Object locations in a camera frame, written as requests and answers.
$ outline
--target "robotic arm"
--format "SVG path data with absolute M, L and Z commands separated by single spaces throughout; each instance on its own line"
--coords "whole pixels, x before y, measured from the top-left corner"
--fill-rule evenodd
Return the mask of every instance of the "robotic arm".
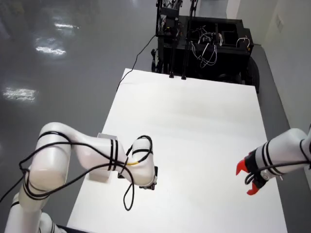
M 5 233 L 44 233 L 51 232 L 52 228 L 55 233 L 64 232 L 47 214 L 41 214 L 41 209 L 49 197 L 44 194 L 66 183 L 71 150 L 75 150 L 85 169 L 107 164 L 93 172 L 100 174 L 115 170 L 133 184 L 154 189 L 156 174 L 151 139 L 141 136 L 131 149 L 132 155 L 127 155 L 117 140 L 90 137 L 61 123 L 45 125 L 19 195 L 14 198 Z M 30 158 L 23 160 L 20 167 Z
M 269 179 L 311 166 L 311 127 L 307 136 L 300 129 L 290 129 L 250 152 L 237 165 L 236 175 L 241 170 L 249 173 L 245 184 L 252 183 L 248 195 L 256 194 Z

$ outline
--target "black metal frame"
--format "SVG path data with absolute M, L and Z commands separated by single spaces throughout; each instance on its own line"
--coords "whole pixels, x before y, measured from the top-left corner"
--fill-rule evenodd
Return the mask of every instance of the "black metal frame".
M 221 18 L 207 18 L 207 17 L 195 17 L 196 4 L 198 0 L 192 0 L 190 7 L 190 16 L 179 16 L 178 20 L 175 20 L 175 25 L 183 25 L 182 34 L 185 36 L 165 36 L 159 33 L 159 22 L 161 15 L 162 0 L 158 0 L 157 3 L 157 24 L 156 33 L 158 37 L 158 56 L 160 64 L 163 64 L 164 73 L 168 73 L 172 78 L 174 73 L 181 75 L 182 79 L 188 77 L 202 78 L 209 80 L 217 80 L 220 75 L 237 75 L 244 74 L 247 70 L 248 60 L 250 58 L 253 41 L 249 29 L 244 28 L 242 20 L 233 19 L 221 19 Z M 190 41 L 192 38 L 193 25 L 198 24 L 210 24 L 215 28 L 216 45 L 217 45 L 217 63 L 212 67 L 206 67 L 199 70 L 196 64 L 199 62 L 192 55 Z M 232 45 L 220 46 L 219 33 L 226 33 L 228 29 L 234 28 L 236 32 L 236 41 L 238 38 L 247 37 L 250 40 L 250 45 L 247 45 L 242 41 L 238 43 L 238 47 Z M 197 52 L 202 53 L 205 45 L 195 44 Z M 209 56 L 213 53 L 212 47 L 207 49 L 205 56 Z

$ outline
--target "glossy floor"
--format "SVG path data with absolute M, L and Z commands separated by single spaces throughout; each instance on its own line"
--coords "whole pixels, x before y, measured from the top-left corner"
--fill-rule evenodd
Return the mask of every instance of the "glossy floor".
M 208 6 L 225 12 L 223 4 Z M 203 3 L 200 14 L 207 16 L 207 10 Z M 121 75 L 154 35 L 155 23 L 155 0 L 0 3 L 0 194 L 21 176 L 17 164 L 34 150 L 44 124 L 59 121 L 93 136 L 102 130 Z M 150 71 L 155 47 L 154 39 L 136 69 Z M 261 75 L 260 107 L 272 138 L 288 123 L 263 49 L 256 47 L 253 57 Z M 69 179 L 83 171 L 74 155 L 69 169 Z M 66 225 L 81 182 L 50 197 L 44 211 L 57 224 Z M 302 171 L 279 182 L 289 232 L 295 225 L 301 229 L 296 232 L 308 229 L 311 194 L 305 182 Z M 0 232 L 13 193 L 1 203 Z

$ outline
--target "white wire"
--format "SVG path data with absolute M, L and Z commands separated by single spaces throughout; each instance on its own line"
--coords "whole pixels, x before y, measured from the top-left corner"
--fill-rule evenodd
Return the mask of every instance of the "white wire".
M 211 62 L 210 60 L 212 59 L 212 57 L 213 57 L 214 54 L 216 54 L 216 55 L 215 55 L 215 60 L 214 60 L 214 62 Z M 203 59 L 203 60 L 204 60 L 204 62 L 205 62 L 205 65 L 204 65 L 202 68 L 204 68 L 206 65 L 213 66 L 213 65 L 216 64 L 216 62 L 217 62 L 217 48 L 216 48 L 216 45 L 214 45 L 214 52 L 212 53 L 210 59 L 209 59 L 208 61 L 206 61 L 205 59 Z
M 218 35 L 220 37 L 220 46 L 222 46 L 223 45 L 223 37 L 222 37 L 222 35 L 220 33 L 218 33 Z
M 194 46 L 193 42 L 191 41 L 192 53 L 196 57 L 197 60 L 201 60 L 201 63 L 200 63 L 200 67 L 201 68 L 204 68 L 206 65 L 213 66 L 217 62 L 217 47 L 216 47 L 216 45 L 214 45 L 214 51 L 213 51 L 213 53 L 212 53 L 212 55 L 211 55 L 211 57 L 209 58 L 208 61 L 203 57 L 203 55 L 204 55 L 208 45 L 209 45 L 209 43 L 205 46 L 205 49 L 204 49 L 202 55 L 197 56 L 196 55 L 195 46 Z M 211 59 L 213 58 L 214 54 L 215 54 L 215 60 L 213 62 L 211 62 Z
M 247 38 L 247 37 L 241 37 L 241 38 L 239 38 L 238 39 L 238 41 L 237 41 L 237 44 L 236 44 L 236 47 L 238 47 L 238 42 L 239 42 L 239 40 L 243 40 L 244 39 L 244 41 L 247 39 L 248 40 L 248 45 L 247 45 L 247 48 L 249 47 L 249 45 L 250 45 L 250 40 Z

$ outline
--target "white tabletop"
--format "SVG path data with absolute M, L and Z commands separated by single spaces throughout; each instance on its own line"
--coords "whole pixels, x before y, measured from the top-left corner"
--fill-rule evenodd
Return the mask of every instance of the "white tabletop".
M 249 196 L 246 173 L 235 176 L 237 163 L 266 142 L 254 87 L 134 70 L 119 87 L 103 133 L 116 135 L 126 149 L 138 136 L 151 136 L 158 183 L 154 191 L 137 187 L 128 212 L 122 202 L 128 181 L 116 174 L 109 183 L 86 178 L 68 227 L 93 233 L 287 232 L 276 180 Z

